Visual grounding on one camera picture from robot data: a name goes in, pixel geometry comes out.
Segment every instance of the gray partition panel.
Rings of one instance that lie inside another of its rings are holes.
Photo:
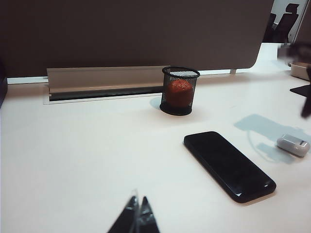
[[[273,0],[2,0],[8,77],[53,67],[247,68]]]
[[[306,11],[298,28],[295,42],[311,43],[311,1],[308,2]]]

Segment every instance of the desk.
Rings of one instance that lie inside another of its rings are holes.
[[[290,133],[311,142],[308,82],[285,72],[202,76],[193,112],[171,116],[160,95],[43,104],[45,83],[10,85],[1,110],[1,232],[104,233],[133,189],[162,233],[311,232],[311,155],[275,148]],[[217,131],[277,184],[235,203],[183,145]]]

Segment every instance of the wall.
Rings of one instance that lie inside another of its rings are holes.
[[[297,28],[299,25],[299,21],[301,19],[302,14],[303,14],[303,9],[304,9],[307,2],[308,2],[308,0],[275,0],[274,1],[271,13],[276,14],[276,19],[275,19],[276,23],[279,23],[283,14],[286,13],[285,9],[289,3],[299,4],[298,9],[297,9],[297,14],[299,14],[299,17],[298,17],[296,23],[293,25],[290,33],[289,33],[289,41],[290,42],[292,42],[294,35],[296,34],[296,31],[297,31]]]

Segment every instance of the pen holder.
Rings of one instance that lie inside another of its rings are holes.
[[[175,116],[188,115],[192,102],[196,79],[200,73],[185,67],[164,67],[163,93],[160,109]]]

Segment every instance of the black smartphone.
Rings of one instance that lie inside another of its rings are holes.
[[[184,144],[236,202],[245,203],[276,189],[269,176],[217,132],[187,135]]]

